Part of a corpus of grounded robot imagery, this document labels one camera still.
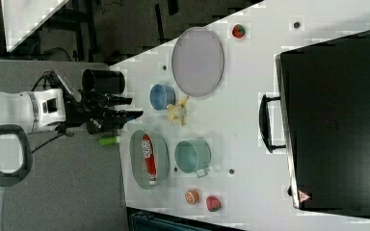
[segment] white table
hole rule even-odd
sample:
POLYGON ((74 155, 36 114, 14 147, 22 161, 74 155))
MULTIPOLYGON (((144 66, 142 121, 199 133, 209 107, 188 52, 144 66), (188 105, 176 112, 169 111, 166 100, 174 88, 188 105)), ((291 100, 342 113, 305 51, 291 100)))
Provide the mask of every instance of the white table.
POLYGON ((28 38, 68 0, 1 0, 7 51, 28 38))
MULTIPOLYGON (((111 66, 123 72, 126 96, 134 98, 128 109, 145 114, 128 123, 121 133, 120 151, 126 205, 181 218, 190 218, 244 230, 370 230, 370 219, 308 213, 293 208, 287 195, 289 173, 284 150, 270 154, 260 138, 258 109, 264 93, 278 95, 275 56, 305 45, 336 39, 370 29, 370 1, 266 0, 214 22, 206 29, 220 38, 225 52, 223 80, 203 98, 190 98, 187 125, 169 124, 166 112, 152 109, 148 95, 155 84, 174 87, 170 66, 175 40, 111 66), (302 27, 293 28, 300 21, 302 27), (236 23, 247 28, 238 40, 231 35, 236 23), (170 152, 168 178, 151 191, 142 190, 131 171, 129 139, 139 129, 157 131, 170 152), (181 140, 202 137, 212 152, 208 176, 197 179, 176 167, 173 151, 181 140), (200 192, 201 203, 190 206, 184 193, 200 192), (204 200, 217 195, 223 203, 220 212, 210 213, 204 200)), ((283 144, 278 102, 271 103, 275 144, 283 144)))

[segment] oval plate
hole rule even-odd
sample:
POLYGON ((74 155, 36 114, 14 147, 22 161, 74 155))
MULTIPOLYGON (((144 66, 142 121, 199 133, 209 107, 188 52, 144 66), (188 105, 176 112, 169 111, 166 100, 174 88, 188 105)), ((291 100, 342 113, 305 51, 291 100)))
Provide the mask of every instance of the oval plate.
POLYGON ((172 52, 172 74, 186 94, 202 97, 222 78, 224 51, 215 33, 202 27, 185 31, 172 52))

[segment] green object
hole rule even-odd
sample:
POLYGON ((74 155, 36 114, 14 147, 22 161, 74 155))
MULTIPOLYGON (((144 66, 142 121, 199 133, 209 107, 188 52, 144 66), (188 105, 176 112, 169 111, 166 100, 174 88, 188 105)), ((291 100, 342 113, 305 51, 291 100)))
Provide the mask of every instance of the green object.
POLYGON ((206 175, 211 153, 208 144, 201 139, 181 141, 175 149, 175 161, 185 173, 195 172, 197 177, 206 175))
POLYGON ((106 137, 98 140, 98 144, 101 146, 112 145, 119 142, 118 137, 106 137))

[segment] teal mug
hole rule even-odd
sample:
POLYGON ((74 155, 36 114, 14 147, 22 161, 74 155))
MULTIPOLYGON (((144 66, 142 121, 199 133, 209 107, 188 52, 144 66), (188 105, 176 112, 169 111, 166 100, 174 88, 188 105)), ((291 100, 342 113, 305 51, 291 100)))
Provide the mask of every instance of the teal mug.
POLYGON ((185 173, 195 172, 198 178, 205 176, 210 160, 209 145, 204 140, 181 141, 176 146, 175 161, 185 173))

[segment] red bottle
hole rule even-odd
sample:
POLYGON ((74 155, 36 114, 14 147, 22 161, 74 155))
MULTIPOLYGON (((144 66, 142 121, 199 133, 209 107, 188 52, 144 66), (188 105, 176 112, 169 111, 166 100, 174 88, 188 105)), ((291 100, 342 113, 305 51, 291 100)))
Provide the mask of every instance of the red bottle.
POLYGON ((148 170, 149 174, 149 185, 155 185, 157 180, 157 170, 155 167, 154 151, 151 138, 147 134, 143 136, 143 153, 146 162, 146 169, 148 170))

